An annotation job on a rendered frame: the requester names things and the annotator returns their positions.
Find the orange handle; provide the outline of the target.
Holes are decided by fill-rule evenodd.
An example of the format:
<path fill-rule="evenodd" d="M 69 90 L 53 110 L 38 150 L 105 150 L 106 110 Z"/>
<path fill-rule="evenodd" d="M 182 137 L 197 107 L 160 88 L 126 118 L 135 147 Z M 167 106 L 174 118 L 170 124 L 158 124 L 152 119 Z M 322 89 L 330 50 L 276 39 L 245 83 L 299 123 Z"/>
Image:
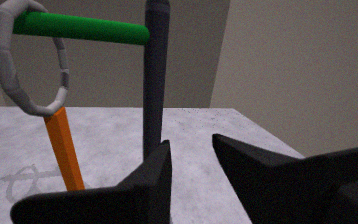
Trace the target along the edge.
<path fill-rule="evenodd" d="M 48 137 L 63 176 L 67 191 L 85 189 L 79 169 L 65 107 L 69 91 L 69 65 L 62 38 L 52 37 L 57 47 L 60 66 L 60 88 L 54 102 L 47 107 L 36 105 L 20 86 L 10 53 L 14 20 L 24 11 L 47 13 L 34 0 L 6 0 L 0 5 L 0 84 L 4 93 L 30 116 L 43 117 Z"/>

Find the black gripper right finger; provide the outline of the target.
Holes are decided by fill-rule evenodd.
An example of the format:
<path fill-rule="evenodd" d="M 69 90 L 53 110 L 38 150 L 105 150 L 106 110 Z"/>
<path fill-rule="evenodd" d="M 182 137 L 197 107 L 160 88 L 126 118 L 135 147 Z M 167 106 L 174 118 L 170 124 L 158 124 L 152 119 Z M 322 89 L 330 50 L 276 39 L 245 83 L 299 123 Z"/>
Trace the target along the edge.
<path fill-rule="evenodd" d="M 317 224 L 330 187 L 358 177 L 358 147 L 298 159 L 221 134 L 212 145 L 252 224 Z"/>

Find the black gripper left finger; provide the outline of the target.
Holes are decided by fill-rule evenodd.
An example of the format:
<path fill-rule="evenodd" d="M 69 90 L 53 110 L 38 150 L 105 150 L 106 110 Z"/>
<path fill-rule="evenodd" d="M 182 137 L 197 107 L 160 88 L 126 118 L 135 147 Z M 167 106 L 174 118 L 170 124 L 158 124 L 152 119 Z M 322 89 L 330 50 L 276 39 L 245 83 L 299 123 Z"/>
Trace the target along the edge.
<path fill-rule="evenodd" d="M 40 193 L 16 202 L 13 224 L 169 224 L 170 141 L 114 187 Z"/>

